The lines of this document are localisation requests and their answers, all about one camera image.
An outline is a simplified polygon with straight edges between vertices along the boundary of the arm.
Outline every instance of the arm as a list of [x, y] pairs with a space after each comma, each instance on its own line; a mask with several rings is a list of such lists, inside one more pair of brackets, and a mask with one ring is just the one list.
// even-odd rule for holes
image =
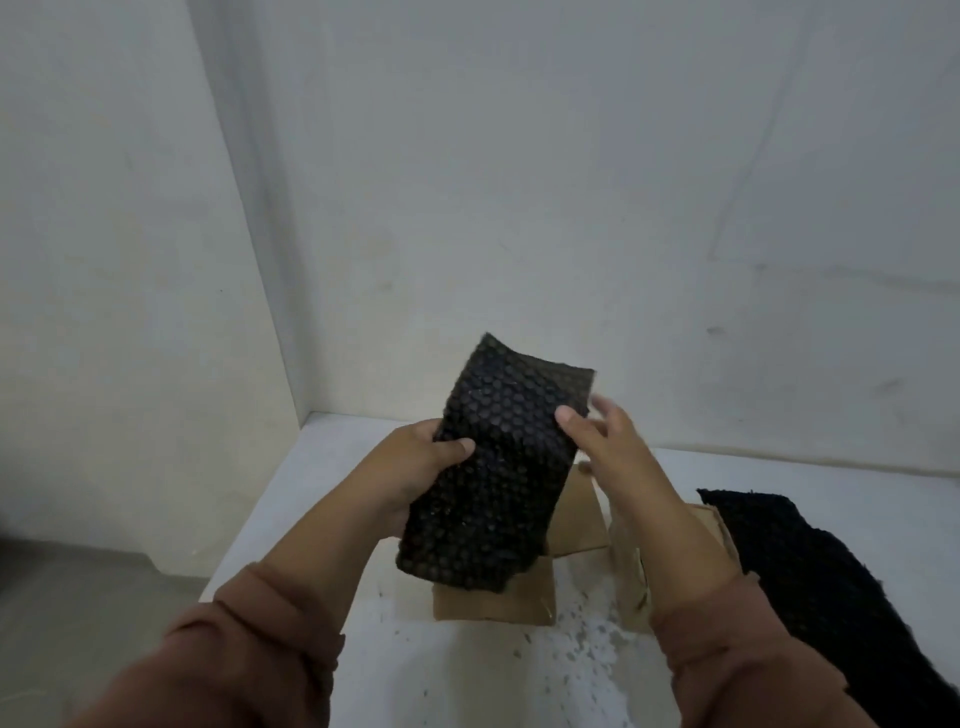
[[159, 649], [121, 672], [71, 728], [326, 726], [339, 636], [376, 543], [470, 440], [438, 421], [399, 427], [259, 564], [187, 611]]
[[557, 422], [589, 456], [643, 554], [684, 726], [873, 726], [843, 675], [790, 637], [756, 578], [689, 512], [627, 413], [592, 401], [603, 420], [560, 407]]

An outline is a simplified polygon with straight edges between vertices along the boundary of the forearm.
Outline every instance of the forearm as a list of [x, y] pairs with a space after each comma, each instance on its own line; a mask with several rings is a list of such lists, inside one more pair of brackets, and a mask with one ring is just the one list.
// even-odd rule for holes
[[658, 615], [730, 582], [739, 568], [674, 490], [647, 450], [636, 479], [611, 493], [636, 539]]
[[315, 596], [340, 631], [382, 532], [381, 515], [341, 483], [280, 539], [264, 563]]

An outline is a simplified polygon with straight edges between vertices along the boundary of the person's right hand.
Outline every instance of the person's right hand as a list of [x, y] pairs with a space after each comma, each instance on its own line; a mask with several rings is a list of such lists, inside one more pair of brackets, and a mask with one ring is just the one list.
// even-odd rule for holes
[[620, 500], [637, 488], [670, 481], [653, 453], [636, 433], [634, 423], [616, 402], [593, 395], [590, 403], [602, 420], [581, 417], [565, 404], [557, 407], [557, 424], [590, 458], [589, 469], [608, 497]]

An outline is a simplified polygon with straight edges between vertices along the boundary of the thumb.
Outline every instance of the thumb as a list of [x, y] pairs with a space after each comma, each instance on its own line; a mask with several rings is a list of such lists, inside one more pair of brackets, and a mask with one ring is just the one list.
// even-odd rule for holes
[[591, 458], [599, 455], [600, 450], [606, 445], [604, 436], [590, 422], [581, 417], [573, 407], [561, 404], [557, 407], [554, 417], [557, 419], [560, 429]]
[[436, 458], [437, 465], [443, 470], [444, 468], [449, 468], [451, 465], [464, 462], [464, 460], [473, 455], [473, 451], [477, 449], [477, 445], [470, 440], [469, 437], [462, 437], [459, 440], [431, 443], [430, 448], [433, 449], [433, 455], [434, 458]]

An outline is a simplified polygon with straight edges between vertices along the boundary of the black bubble wrap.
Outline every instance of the black bubble wrap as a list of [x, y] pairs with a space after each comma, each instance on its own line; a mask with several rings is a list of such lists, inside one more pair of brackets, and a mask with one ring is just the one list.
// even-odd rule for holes
[[472, 438], [410, 507], [396, 565], [462, 589], [502, 592], [543, 554], [546, 529], [577, 446], [553, 418], [560, 404], [587, 415], [592, 369], [514, 352], [490, 334], [457, 379], [437, 440]]
[[879, 728], [960, 726], [956, 688], [842, 541], [807, 523], [787, 497], [697, 492], [720, 511], [744, 571], [759, 575], [787, 631], [844, 673], [848, 692]]

